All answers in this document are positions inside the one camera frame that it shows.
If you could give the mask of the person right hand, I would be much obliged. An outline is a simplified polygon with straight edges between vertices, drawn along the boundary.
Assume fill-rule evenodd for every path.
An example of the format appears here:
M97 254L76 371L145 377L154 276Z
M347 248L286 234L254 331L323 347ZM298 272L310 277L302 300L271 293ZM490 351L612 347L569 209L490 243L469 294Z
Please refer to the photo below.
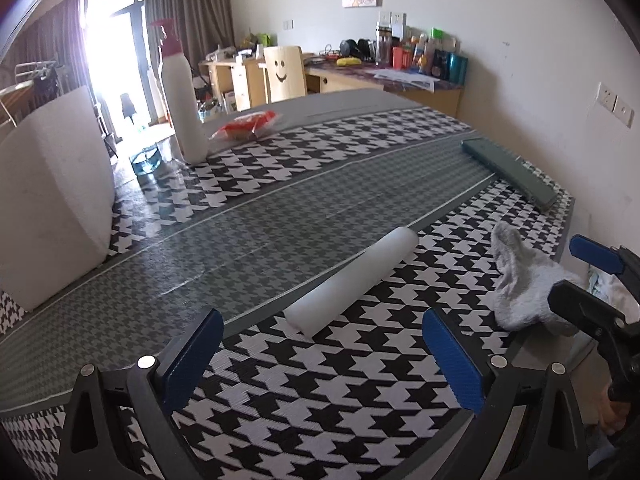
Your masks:
M627 416L630 412L629 403L612 401L608 397L608 386L601 392L599 400L599 425L607 436L612 436L622 430L626 425Z

